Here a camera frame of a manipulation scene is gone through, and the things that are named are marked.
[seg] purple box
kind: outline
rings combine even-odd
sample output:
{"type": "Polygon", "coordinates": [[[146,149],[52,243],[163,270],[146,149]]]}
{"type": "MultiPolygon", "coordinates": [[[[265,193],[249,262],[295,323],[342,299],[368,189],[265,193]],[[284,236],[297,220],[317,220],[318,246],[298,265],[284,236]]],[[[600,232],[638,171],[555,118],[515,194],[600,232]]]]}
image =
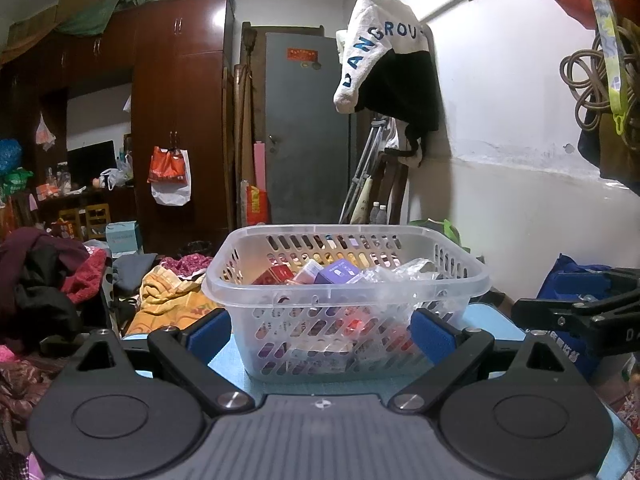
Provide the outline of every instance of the purple box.
{"type": "Polygon", "coordinates": [[[337,260],[318,272],[314,283],[334,283],[341,285],[347,283],[360,273],[360,269],[351,265],[347,260],[337,260]]]}

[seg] clear plastic laundry basket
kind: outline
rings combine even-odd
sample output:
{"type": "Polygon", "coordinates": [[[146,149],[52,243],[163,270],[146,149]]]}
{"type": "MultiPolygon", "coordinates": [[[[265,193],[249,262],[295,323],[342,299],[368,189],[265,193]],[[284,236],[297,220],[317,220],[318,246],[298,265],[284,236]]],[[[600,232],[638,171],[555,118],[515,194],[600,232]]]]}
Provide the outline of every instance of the clear plastic laundry basket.
{"type": "Polygon", "coordinates": [[[335,381],[414,373],[428,362],[408,333],[424,306],[449,322],[490,285],[486,267],[443,235],[396,225],[255,226],[232,232],[203,291],[231,315],[240,357],[263,381],[335,381]],[[444,280],[252,285],[270,266],[314,258],[393,269],[428,258],[444,280]]]}

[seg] wooden cabinet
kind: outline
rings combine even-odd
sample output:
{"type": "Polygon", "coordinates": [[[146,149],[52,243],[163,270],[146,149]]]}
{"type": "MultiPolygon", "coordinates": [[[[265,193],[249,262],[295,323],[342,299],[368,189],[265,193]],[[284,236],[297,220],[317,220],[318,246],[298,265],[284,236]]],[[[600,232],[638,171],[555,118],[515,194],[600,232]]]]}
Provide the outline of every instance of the wooden cabinet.
{"type": "Polygon", "coordinates": [[[3,67],[0,124],[10,124],[23,144],[34,184],[42,184],[45,166],[66,158],[68,94],[132,73],[134,192],[145,251],[175,255],[194,240],[221,244],[234,228],[223,163],[229,112],[223,110],[223,72],[232,30],[228,0],[163,0],[114,13],[101,36],[52,33],[3,67]],[[34,145],[41,112],[59,138],[48,154],[34,145]],[[181,207],[157,204],[146,182],[153,148],[168,147],[170,132],[190,158],[191,200],[181,207]]]}
{"type": "Polygon", "coordinates": [[[222,51],[226,0],[181,0],[176,10],[175,42],[179,55],[222,51]]]}
{"type": "Polygon", "coordinates": [[[114,13],[104,34],[98,38],[96,46],[98,72],[109,72],[133,66],[137,28],[138,9],[114,13]]]}
{"type": "Polygon", "coordinates": [[[70,56],[67,40],[68,36],[52,32],[34,47],[38,56],[37,86],[40,93],[59,90],[68,85],[70,56]]]}

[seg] yellow towel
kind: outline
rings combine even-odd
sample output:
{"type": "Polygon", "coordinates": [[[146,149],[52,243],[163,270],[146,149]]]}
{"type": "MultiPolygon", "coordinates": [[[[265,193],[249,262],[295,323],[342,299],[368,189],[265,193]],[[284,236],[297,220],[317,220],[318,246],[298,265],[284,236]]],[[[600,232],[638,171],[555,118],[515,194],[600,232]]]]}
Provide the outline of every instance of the yellow towel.
{"type": "Polygon", "coordinates": [[[167,325],[187,328],[216,309],[217,304],[200,291],[203,279],[204,275],[189,282],[162,266],[151,269],[142,279],[140,310],[127,335],[145,334],[167,325]]]}

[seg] blue table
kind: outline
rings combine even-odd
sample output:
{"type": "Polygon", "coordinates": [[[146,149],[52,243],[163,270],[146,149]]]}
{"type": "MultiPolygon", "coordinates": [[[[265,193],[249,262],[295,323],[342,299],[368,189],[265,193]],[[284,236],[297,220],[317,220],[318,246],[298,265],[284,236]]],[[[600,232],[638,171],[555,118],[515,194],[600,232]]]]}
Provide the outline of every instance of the blue table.
{"type": "MultiPolygon", "coordinates": [[[[482,304],[471,304],[463,316],[465,326],[487,330],[496,339],[523,340],[524,332],[517,328],[508,318],[494,308],[482,304]]],[[[256,404],[267,394],[297,395],[353,395],[378,394],[384,403],[390,397],[410,384],[416,376],[405,375],[384,380],[345,381],[340,383],[300,383],[279,384],[263,383],[249,377],[238,353],[234,336],[226,346],[209,363],[209,367],[231,383],[250,394],[256,404]]],[[[638,452],[638,441],[634,434],[608,407],[614,428],[614,439],[607,453],[602,468],[597,475],[598,480],[620,480],[628,471],[638,452]]]]}

